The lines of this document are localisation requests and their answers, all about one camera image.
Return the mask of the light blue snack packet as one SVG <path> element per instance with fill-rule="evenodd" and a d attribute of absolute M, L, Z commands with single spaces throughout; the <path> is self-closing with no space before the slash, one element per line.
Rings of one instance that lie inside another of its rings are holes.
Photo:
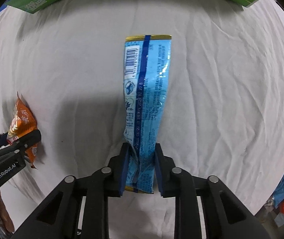
<path fill-rule="evenodd" d="M 155 144 L 171 64 L 170 35 L 130 36 L 124 49 L 125 140 L 131 146 L 126 190 L 153 193 Z"/>

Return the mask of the white tablecloth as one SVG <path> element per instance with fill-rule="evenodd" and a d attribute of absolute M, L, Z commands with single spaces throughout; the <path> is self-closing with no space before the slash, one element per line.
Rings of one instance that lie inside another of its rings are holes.
<path fill-rule="evenodd" d="M 61 0 L 0 12 L 0 133 L 23 99 L 42 134 L 35 168 L 1 189 L 17 231 L 67 175 L 107 165 L 124 142 L 124 43 L 172 37 L 157 137 L 192 175 L 216 175 L 256 213 L 284 174 L 284 11 L 228 0 Z"/>

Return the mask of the orange snack packet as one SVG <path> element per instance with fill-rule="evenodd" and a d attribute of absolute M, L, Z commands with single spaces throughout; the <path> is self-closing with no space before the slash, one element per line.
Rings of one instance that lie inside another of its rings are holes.
<path fill-rule="evenodd" d="M 17 101 L 14 107 L 14 117 L 11 121 L 7 134 L 7 142 L 12 145 L 15 140 L 27 135 L 37 128 L 37 123 L 31 110 L 25 105 L 17 93 Z"/>

